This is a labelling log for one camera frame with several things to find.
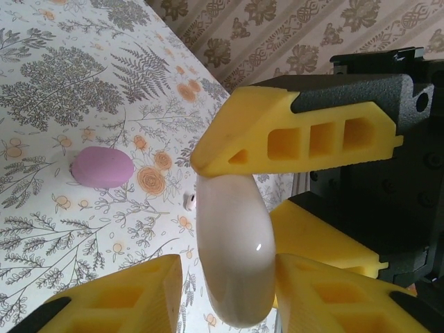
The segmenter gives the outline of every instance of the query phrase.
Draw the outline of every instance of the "fern print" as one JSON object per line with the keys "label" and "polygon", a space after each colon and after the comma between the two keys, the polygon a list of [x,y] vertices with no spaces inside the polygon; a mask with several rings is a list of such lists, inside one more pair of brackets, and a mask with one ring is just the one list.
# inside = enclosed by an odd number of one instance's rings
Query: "fern print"
{"label": "fern print", "polygon": [[142,117],[130,121],[139,125],[140,132],[161,142],[167,141],[168,132],[197,133],[205,128],[199,110],[185,109],[177,97],[168,97],[165,105],[143,105],[139,111]]}
{"label": "fern print", "polygon": [[123,264],[119,266],[119,271],[121,271],[122,269],[130,268],[135,265],[141,264],[142,262],[147,262],[148,260],[160,257],[161,255],[163,255],[163,247],[171,243],[172,241],[177,241],[178,239],[179,238],[170,239],[169,241],[163,243],[150,255],[147,255],[144,250],[136,251],[135,256],[127,255],[125,260],[123,261]]}
{"label": "fern print", "polygon": [[120,86],[128,102],[159,97],[159,93],[166,95],[165,88],[170,89],[167,80],[169,64],[150,48],[147,50],[135,44],[139,47],[138,51],[121,48],[132,56],[130,58],[111,54],[121,64],[112,65],[121,72],[114,74],[123,81]]}
{"label": "fern print", "polygon": [[[10,265],[0,267],[0,280],[13,286],[26,281],[18,290],[0,293],[0,327],[9,321],[18,324],[25,317],[28,288],[46,288],[58,293],[92,281],[98,277],[96,270],[105,268],[97,233],[109,223],[93,227],[90,221],[62,219],[56,225],[40,212],[29,215],[30,218],[6,217],[4,225],[7,227],[0,230],[0,250],[5,253],[2,263]],[[22,246],[22,253],[17,252],[19,246]],[[35,254],[41,249],[49,257],[56,251],[65,251],[47,265],[46,258]]]}
{"label": "fern print", "polygon": [[110,148],[114,148],[116,144],[123,145],[128,147],[130,140],[128,138],[128,130],[125,129],[126,124],[126,110],[124,110],[124,118],[118,120],[115,123],[105,123],[102,124],[102,127],[106,128],[109,131],[115,131],[112,135],[108,137],[96,137],[96,141],[100,144],[105,144]]}
{"label": "fern print", "polygon": [[180,305],[180,313],[179,313],[179,321],[178,323],[180,323],[180,328],[182,329],[182,331],[178,331],[178,333],[185,333],[185,329],[187,328],[187,307],[185,305],[185,303],[182,303]]}
{"label": "fern print", "polygon": [[213,122],[213,119],[215,118],[217,112],[222,108],[222,102],[216,102],[213,105],[212,109],[208,110],[208,114],[205,117],[205,123],[208,126],[210,126],[210,124]]}
{"label": "fern print", "polygon": [[175,48],[175,49],[186,49],[187,46],[183,44],[182,40],[173,32],[171,31],[167,37],[166,40],[169,42],[169,44]]}
{"label": "fern print", "polygon": [[132,234],[132,239],[139,238],[139,240],[136,242],[138,246],[148,248],[151,246],[153,237],[155,237],[155,233],[153,231],[154,225],[155,219],[153,217],[145,218],[144,222],[137,220],[134,228],[128,228],[128,234]]}
{"label": "fern print", "polygon": [[190,274],[189,271],[187,271],[182,292],[185,294],[185,306],[192,306],[194,301],[194,293],[196,292],[196,274]]}
{"label": "fern print", "polygon": [[3,208],[15,206],[20,208],[31,195],[38,195],[42,189],[43,179],[38,173],[51,166],[44,156],[25,157],[21,162],[14,162],[4,167],[5,173],[0,177],[0,196],[7,191],[9,197],[2,201]]}
{"label": "fern print", "polygon": [[97,22],[93,21],[92,19],[88,19],[87,17],[84,17],[82,22],[68,19],[65,22],[59,22],[58,27],[67,33],[72,33],[75,30],[80,30],[83,33],[94,31],[96,35],[102,36],[104,32],[108,31],[111,32],[112,39],[115,39],[120,35],[133,38],[133,36],[116,29],[112,24],[109,24],[102,19],[98,19]]}
{"label": "fern print", "polygon": [[132,0],[91,0],[96,9],[108,12],[108,19],[120,29],[134,31],[134,25],[145,26],[150,17],[148,13]]}
{"label": "fern print", "polygon": [[117,87],[98,78],[106,67],[76,47],[47,50],[43,60],[22,65],[28,82],[0,85],[0,106],[10,108],[12,120],[46,132],[49,119],[75,127],[90,108],[117,113],[123,104]]}
{"label": "fern print", "polygon": [[191,140],[188,141],[188,147],[185,147],[180,151],[180,156],[178,157],[178,160],[176,161],[176,164],[179,167],[189,168],[191,166],[189,159],[191,158],[191,153],[193,152],[194,148],[196,147],[198,141],[199,141],[199,137],[193,137]]}
{"label": "fern print", "polygon": [[270,328],[266,324],[266,318],[256,326],[252,327],[251,333],[271,333]]}
{"label": "fern print", "polygon": [[211,96],[212,99],[218,102],[224,102],[229,97],[229,94],[222,86],[216,81],[210,81],[207,78],[203,78],[202,88]]}
{"label": "fern print", "polygon": [[255,176],[256,181],[264,184],[268,179],[270,179],[270,175],[267,173],[261,173],[260,175]]}
{"label": "fern print", "polygon": [[[129,195],[132,194],[134,190],[134,184],[129,185],[128,183],[123,184],[118,189],[95,189],[100,195],[100,198],[94,203],[96,205],[96,210],[101,210],[104,214],[107,214],[112,206],[119,206],[122,204],[130,204],[130,208],[125,211],[117,210],[114,214],[114,220],[116,223],[120,224],[121,228],[126,227],[126,222],[128,217],[133,214],[137,214],[140,212],[144,212],[145,214],[151,214],[153,216],[146,217],[146,223],[141,223],[142,229],[146,228],[146,226],[150,225],[151,228],[154,226],[154,223],[165,214],[169,214],[168,212],[159,212],[157,211],[147,200],[145,201],[137,201],[133,198],[130,198]],[[128,234],[134,234],[134,238],[143,237],[145,240],[149,237],[153,237],[153,233],[148,230],[138,233],[137,228],[128,228]]]}
{"label": "fern print", "polygon": [[21,38],[21,33],[13,33],[11,30],[5,32],[0,29],[0,59],[3,62],[19,62],[31,55],[30,49],[41,49],[46,42],[55,38],[49,31],[40,31],[32,28],[27,30],[27,37]]}
{"label": "fern print", "polygon": [[280,201],[278,201],[278,198],[270,185],[259,187],[259,192],[261,194],[261,197],[264,199],[265,206],[269,212],[275,206],[279,205]]}

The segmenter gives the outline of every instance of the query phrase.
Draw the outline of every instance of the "pink egg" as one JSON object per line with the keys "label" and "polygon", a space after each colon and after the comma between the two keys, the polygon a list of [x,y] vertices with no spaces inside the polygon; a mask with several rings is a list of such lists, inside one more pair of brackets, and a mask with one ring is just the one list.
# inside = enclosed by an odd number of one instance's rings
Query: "pink egg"
{"label": "pink egg", "polygon": [[134,164],[123,151],[87,147],[77,155],[71,172],[83,186],[113,188],[129,181],[134,173]]}

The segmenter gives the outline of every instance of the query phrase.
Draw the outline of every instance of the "white curved object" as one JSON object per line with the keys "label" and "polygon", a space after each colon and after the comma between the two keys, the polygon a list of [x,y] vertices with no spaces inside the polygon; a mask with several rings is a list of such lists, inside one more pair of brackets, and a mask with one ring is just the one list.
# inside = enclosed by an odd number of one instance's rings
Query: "white curved object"
{"label": "white curved object", "polygon": [[275,242],[252,176],[198,176],[196,234],[214,311],[234,327],[266,318],[275,297]]}

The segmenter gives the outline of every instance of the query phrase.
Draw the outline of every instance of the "table surface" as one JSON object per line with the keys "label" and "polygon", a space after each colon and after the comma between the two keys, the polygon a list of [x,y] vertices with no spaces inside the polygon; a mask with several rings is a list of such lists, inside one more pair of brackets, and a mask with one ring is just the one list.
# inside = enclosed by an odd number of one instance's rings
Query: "table surface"
{"label": "table surface", "polygon": [[[167,253],[183,263],[178,332],[238,332],[210,307],[182,206],[225,90],[142,0],[8,0],[0,20],[0,332],[58,291]],[[97,145],[131,156],[127,184],[71,177]],[[291,175],[256,179],[268,208],[291,193]]]}

